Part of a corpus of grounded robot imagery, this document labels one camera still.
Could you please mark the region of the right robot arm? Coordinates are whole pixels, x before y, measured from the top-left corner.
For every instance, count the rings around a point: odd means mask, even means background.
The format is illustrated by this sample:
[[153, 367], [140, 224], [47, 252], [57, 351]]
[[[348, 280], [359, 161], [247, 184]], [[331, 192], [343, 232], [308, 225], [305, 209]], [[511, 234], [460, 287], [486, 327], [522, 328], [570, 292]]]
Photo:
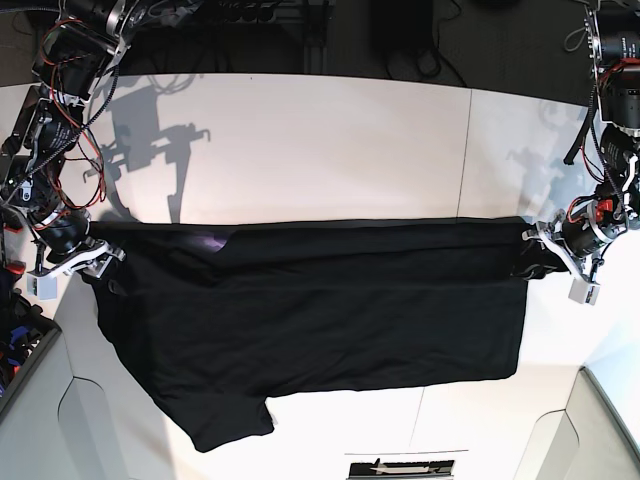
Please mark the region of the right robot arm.
[[125, 258], [105, 240], [91, 237], [90, 205], [106, 196], [100, 179], [89, 202], [64, 192], [60, 175], [68, 152], [89, 133], [97, 114], [85, 110], [99, 82], [119, 77], [119, 64], [147, 16], [146, 1], [62, 1], [34, 61], [39, 82], [29, 88], [12, 132], [1, 146], [1, 211], [27, 227], [36, 243], [35, 266], [26, 275], [30, 294], [57, 295], [62, 275], [83, 272], [99, 279]]

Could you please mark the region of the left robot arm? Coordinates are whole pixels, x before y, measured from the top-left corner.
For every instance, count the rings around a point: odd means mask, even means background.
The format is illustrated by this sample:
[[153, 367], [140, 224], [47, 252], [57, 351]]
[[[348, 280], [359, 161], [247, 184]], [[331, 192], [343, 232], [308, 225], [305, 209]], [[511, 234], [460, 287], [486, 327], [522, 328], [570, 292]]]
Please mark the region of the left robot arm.
[[592, 283], [606, 250], [639, 228], [639, 4], [587, 1], [584, 10], [593, 81], [585, 119], [563, 162], [585, 156], [591, 142], [596, 159], [584, 164], [596, 186], [524, 232], [514, 271], [521, 278], [570, 272]]

